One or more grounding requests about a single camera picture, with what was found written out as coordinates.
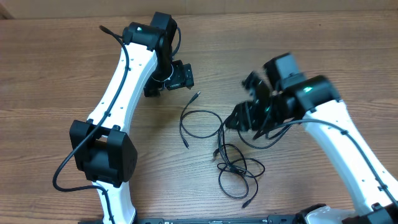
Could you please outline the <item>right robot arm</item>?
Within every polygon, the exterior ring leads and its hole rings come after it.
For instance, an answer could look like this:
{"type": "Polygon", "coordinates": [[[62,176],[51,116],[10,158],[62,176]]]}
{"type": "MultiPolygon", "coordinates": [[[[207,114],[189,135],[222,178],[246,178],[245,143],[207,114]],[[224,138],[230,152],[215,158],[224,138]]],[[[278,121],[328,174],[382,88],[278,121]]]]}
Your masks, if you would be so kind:
{"type": "Polygon", "coordinates": [[[235,106],[225,126],[255,131],[254,138],[300,124],[323,149],[342,179],[354,210],[317,204],[296,213],[291,223],[397,223],[397,179],[381,164],[354,125],[338,90],[323,75],[307,78],[290,53],[243,80],[251,101],[235,106]]]}

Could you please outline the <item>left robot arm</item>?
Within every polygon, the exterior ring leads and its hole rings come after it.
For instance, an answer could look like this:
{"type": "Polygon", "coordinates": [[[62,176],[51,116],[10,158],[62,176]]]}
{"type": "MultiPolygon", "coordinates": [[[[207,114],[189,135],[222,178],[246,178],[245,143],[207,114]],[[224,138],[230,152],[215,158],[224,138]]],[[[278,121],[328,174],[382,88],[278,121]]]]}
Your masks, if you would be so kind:
{"type": "Polygon", "coordinates": [[[76,167],[100,197],[103,217],[99,223],[136,221],[129,180],[137,151],[129,131],[140,97],[194,86],[191,65],[173,59],[178,49],[172,42],[179,34],[177,22],[162,12],[156,12],[149,25],[132,22],[125,27],[115,37],[121,55],[102,99],[86,121],[75,120],[71,125],[76,167]]]}

